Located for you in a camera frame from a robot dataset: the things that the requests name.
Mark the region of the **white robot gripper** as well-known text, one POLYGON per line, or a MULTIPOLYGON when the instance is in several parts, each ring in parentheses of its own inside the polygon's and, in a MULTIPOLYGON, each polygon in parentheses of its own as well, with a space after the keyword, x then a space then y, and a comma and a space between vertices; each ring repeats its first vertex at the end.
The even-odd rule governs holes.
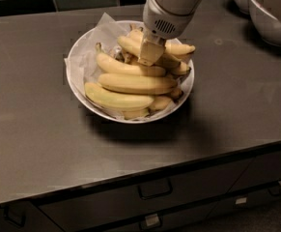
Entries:
POLYGON ((165 40, 178 37, 194 15, 195 5, 189 0, 147 0, 138 62, 152 66, 165 51, 165 40))

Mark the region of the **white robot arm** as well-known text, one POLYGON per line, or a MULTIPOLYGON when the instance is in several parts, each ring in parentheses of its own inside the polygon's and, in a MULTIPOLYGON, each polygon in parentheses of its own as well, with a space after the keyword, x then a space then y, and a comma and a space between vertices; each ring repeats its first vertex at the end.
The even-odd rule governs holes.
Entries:
MULTIPOLYGON (((138 61, 155 64, 165 52, 167 40, 180 36, 202 0, 146 0, 143 22, 146 32, 138 61)), ((281 22, 281 0, 256 0, 281 22)))

